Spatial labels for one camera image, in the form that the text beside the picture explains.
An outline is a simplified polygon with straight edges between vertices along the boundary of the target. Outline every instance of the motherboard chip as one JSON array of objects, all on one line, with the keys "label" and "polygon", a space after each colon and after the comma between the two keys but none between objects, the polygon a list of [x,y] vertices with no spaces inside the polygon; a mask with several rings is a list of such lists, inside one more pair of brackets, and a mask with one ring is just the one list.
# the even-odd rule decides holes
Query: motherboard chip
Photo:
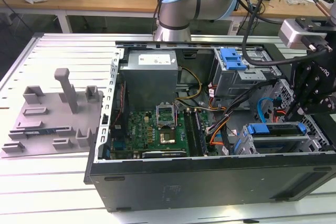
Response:
[{"label": "motherboard chip", "polygon": [[159,130],[160,144],[176,144],[175,130],[161,129]]}]

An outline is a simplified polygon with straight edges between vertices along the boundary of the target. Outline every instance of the workbench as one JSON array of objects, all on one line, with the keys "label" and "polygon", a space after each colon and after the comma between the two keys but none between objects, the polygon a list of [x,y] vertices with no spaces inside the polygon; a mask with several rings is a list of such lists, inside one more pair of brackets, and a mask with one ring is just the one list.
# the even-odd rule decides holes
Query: workbench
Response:
[{"label": "workbench", "polygon": [[[236,44],[242,36],[192,36],[192,41]],[[106,92],[115,41],[151,41],[150,35],[45,34],[32,38],[0,82],[0,146],[8,139],[28,85],[61,92],[56,68],[70,70],[76,91],[87,85]],[[248,42],[275,44],[286,58],[305,55],[278,37],[251,36]],[[336,223],[336,180],[304,199],[252,205],[168,209],[109,214],[93,185],[83,183],[88,153],[0,159],[0,223]]]},{"label": "workbench", "polygon": [[[43,3],[29,4],[24,0],[5,0],[19,14],[56,15],[63,33],[71,33],[69,16],[102,17],[145,17],[152,18],[157,4],[156,0],[48,0]],[[263,17],[284,20],[297,16],[322,17],[323,14],[313,3],[307,5],[288,5],[285,0],[264,1],[266,10]],[[0,1],[0,13],[11,13]],[[237,34],[240,22],[246,16],[242,7],[232,13],[226,20],[231,21],[229,35]]]}]

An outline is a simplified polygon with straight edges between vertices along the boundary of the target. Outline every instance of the metal table surface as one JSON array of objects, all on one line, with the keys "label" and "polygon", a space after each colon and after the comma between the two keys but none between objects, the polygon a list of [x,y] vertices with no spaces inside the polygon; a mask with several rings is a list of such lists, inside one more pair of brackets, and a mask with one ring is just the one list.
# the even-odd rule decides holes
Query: metal table surface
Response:
[{"label": "metal table surface", "polygon": [[[152,40],[149,35],[45,34],[33,38],[0,82],[0,145],[7,140],[24,103],[28,85],[60,92],[56,68],[70,70],[76,90],[96,85],[104,91],[115,40]],[[193,41],[241,42],[238,36],[193,36]],[[253,37],[274,43],[286,57],[305,51],[287,49],[278,37]],[[108,213],[83,176],[88,153],[0,159],[0,223],[336,223],[336,179],[297,202]]]}]

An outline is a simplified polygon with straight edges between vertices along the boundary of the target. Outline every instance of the wooden desk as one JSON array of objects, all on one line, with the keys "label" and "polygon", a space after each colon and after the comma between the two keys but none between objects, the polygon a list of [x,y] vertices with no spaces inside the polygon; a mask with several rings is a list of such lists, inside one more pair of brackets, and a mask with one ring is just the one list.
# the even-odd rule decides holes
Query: wooden desk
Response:
[{"label": "wooden desk", "polygon": [[[266,10],[262,14],[263,17],[267,18],[294,18],[297,16],[314,16],[323,17],[324,15],[315,6],[314,3],[307,2],[307,4],[300,5],[288,5],[286,0],[270,0],[263,1]],[[240,11],[246,14],[246,11],[240,7]]]},{"label": "wooden desk", "polygon": [[[115,16],[147,17],[153,16],[156,0],[48,0],[34,5],[24,0],[6,0],[17,13],[57,15],[62,31],[71,33],[68,16]],[[313,3],[307,5],[288,5],[285,0],[264,1],[264,17],[282,20],[302,16],[323,16]],[[11,11],[0,1],[0,13]],[[240,7],[228,18],[231,20],[230,35],[235,35],[240,22],[247,12]]]}]

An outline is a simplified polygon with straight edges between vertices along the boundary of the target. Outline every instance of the ram slot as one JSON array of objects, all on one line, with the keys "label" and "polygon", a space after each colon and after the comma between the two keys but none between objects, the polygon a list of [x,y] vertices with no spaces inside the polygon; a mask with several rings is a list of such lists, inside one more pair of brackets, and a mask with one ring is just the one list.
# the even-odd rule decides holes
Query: ram slot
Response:
[{"label": "ram slot", "polygon": [[190,156],[203,156],[206,146],[198,114],[184,111],[183,115]]}]

